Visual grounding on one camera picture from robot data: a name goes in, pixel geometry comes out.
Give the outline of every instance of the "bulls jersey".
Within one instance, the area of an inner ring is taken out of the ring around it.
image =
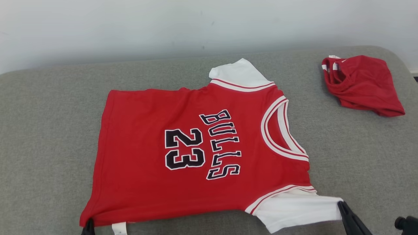
[[[309,182],[276,84],[244,59],[210,77],[198,90],[109,93],[81,226],[234,209],[271,232],[339,218],[339,199]]]

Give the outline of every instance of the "red basketball jersey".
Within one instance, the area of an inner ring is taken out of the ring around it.
[[[274,82],[212,79],[198,90],[112,90],[99,135],[91,198],[80,225],[139,222],[238,209],[309,182]]]

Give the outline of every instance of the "white trim with red stripe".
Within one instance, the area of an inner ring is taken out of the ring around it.
[[[247,212],[248,214],[254,215],[255,212],[257,211],[258,207],[261,205],[261,203],[264,200],[266,200],[268,198],[271,198],[271,197],[273,197],[277,194],[285,193],[285,192],[288,192],[288,191],[291,191],[291,190],[294,190],[294,189],[300,189],[300,190],[303,190],[303,191],[306,191],[306,192],[316,192],[316,190],[312,186],[296,186],[296,185],[291,184],[291,185],[285,186],[281,189],[277,189],[273,192],[270,192],[270,193],[268,193],[264,196],[259,197],[257,200],[255,200],[251,205],[249,205],[245,209],[245,212]]]
[[[244,86],[238,85],[236,83],[227,82],[227,81],[219,79],[219,78],[213,78],[212,81],[210,81],[210,83],[213,83],[213,84],[216,84],[216,85],[219,85],[221,87],[228,88],[228,89],[240,91],[240,92],[255,92],[255,91],[259,91],[259,90],[262,90],[264,88],[267,88],[267,87],[275,86],[274,82],[269,82],[267,84],[257,86],[257,87],[244,87]]]
[[[261,135],[263,136],[263,140],[267,146],[277,154],[295,160],[309,161],[309,157],[305,150],[300,147],[296,140],[290,135],[287,120],[287,102],[289,102],[289,100],[287,100],[286,97],[281,96],[267,109],[261,121]],[[268,121],[276,110],[278,110],[280,132],[287,145],[290,147],[290,150],[276,144],[269,134]]]

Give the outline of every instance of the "folded red garment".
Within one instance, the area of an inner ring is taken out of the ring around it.
[[[329,92],[339,98],[343,107],[372,110],[386,117],[405,115],[384,60],[330,56],[322,61],[322,69]]]

